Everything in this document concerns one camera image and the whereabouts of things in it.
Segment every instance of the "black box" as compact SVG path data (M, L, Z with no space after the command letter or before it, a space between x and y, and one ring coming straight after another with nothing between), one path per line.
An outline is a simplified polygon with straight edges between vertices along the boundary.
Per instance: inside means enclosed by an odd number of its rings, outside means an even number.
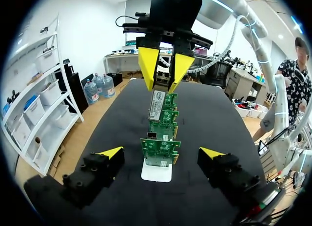
M109 74L107 74L107 76L111 76L113 78L113 82L114 82L115 87L122 82L122 74L109 73Z

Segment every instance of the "green circuit board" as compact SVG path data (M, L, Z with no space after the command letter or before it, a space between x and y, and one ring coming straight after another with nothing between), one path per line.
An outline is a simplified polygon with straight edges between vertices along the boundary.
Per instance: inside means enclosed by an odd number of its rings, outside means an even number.
M147 165L168 167L177 159L178 153L175 148L180 147L181 142L141 138L141 145Z
M177 123L174 122L172 125L162 125L158 122L150 121L150 129L149 132L155 132L157 133L157 140L163 140L163 141L172 141L176 137L177 133Z
M175 122L175 118L179 116L178 111L162 110L160 114L159 123L162 125L172 125Z
M166 94L162 102L162 107L159 120L149 121L149 131L147 138L141 139L141 145L145 162L147 165L168 167L170 164L175 164L179 156L175 150L181 146L181 142L175 141L178 125L175 122L179 116L177 106L174 100L177 94Z

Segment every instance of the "white cable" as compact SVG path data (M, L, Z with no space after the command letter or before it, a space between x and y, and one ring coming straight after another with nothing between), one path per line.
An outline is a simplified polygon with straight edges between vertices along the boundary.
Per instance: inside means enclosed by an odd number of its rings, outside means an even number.
M250 23L249 21L247 20L247 18L243 15L241 16L238 16L237 19L236 19L236 22L235 22L235 25L234 25L234 30L233 30L233 34L232 34L232 37L231 37L231 40L229 42L229 45L227 46L227 48L222 52L221 55L219 55L216 59L214 59L212 62L210 62L209 64L205 65L205 66L202 66L201 68L198 68L198 69L192 69L192 70L188 70L187 72L188 73L198 73L198 72L201 72L201 71L204 71L206 69L208 69L209 67L213 66L214 64L216 64L219 60L221 60L225 55L226 53L228 52L228 50L230 49L230 47L232 46L232 43L234 41L234 37L235 37L235 34L236 34L236 29L237 29L237 26L239 24L239 21L241 19L245 19L247 21L247 23L249 24L249 30L250 30L250 35L251 35L251 38L252 38L252 41L253 41L253 48L255 49L255 44L254 44L254 38L253 38L253 34L252 34L252 29L250 27Z
M165 61L161 56L159 56L159 61L164 65L166 65L166 67L170 67L170 64L167 61Z

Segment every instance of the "black tabletop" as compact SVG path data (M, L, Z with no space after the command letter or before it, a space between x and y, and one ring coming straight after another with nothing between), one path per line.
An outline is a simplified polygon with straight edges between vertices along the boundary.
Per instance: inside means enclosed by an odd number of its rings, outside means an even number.
M221 89L181 82L175 93L180 111L176 141L182 143L171 182L141 179L140 138L148 131L151 92L144 80L130 81L100 120L77 165L90 152L124 147L124 166L112 185L83 209L86 215L103 225L228 225L237 209L210 186L197 165L199 147L235 154L245 170L265 182L252 138Z

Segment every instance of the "black chair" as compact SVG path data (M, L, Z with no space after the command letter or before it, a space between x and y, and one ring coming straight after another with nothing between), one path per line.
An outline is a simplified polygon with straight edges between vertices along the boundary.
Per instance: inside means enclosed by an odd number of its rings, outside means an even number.
M226 78L232 69L233 65L225 62L217 62L211 66L206 75L200 75L199 80L202 84L219 86L222 89L226 87Z

